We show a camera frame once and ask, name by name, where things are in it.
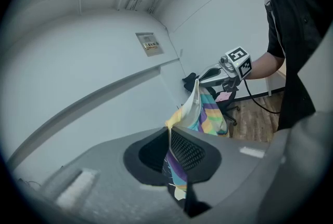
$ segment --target purple stripe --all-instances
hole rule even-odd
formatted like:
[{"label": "purple stripe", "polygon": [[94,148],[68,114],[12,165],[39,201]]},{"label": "purple stripe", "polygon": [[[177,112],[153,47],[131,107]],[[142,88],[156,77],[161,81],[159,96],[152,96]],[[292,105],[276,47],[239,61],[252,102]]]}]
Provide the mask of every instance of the purple stripe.
[{"label": "purple stripe", "polygon": [[210,103],[205,103],[205,104],[202,104],[202,107],[204,109],[209,109],[209,110],[218,110],[219,109],[219,106],[215,103],[215,104],[210,104]]},{"label": "purple stripe", "polygon": [[180,177],[182,180],[187,181],[187,175],[184,172],[182,166],[179,162],[175,159],[175,157],[171,154],[170,150],[166,153],[166,159],[168,160],[170,166],[175,171],[175,173]]}]

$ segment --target black chair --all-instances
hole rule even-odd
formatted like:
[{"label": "black chair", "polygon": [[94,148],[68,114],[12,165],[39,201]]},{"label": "black chair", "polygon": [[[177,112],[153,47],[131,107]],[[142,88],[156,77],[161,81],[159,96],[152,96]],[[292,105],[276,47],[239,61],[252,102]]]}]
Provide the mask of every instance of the black chair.
[{"label": "black chair", "polygon": [[232,116],[229,115],[228,111],[230,110],[234,110],[234,109],[237,109],[237,111],[240,110],[239,106],[235,106],[235,107],[230,107],[230,104],[234,102],[235,100],[235,96],[236,96],[236,92],[238,91],[238,89],[236,88],[230,95],[229,99],[228,100],[225,100],[225,101],[221,101],[221,102],[216,102],[217,106],[219,107],[219,109],[221,110],[222,114],[224,116],[226,116],[227,118],[229,118],[230,120],[233,121],[233,125],[236,126],[237,125],[237,121],[236,119],[234,119]]}]

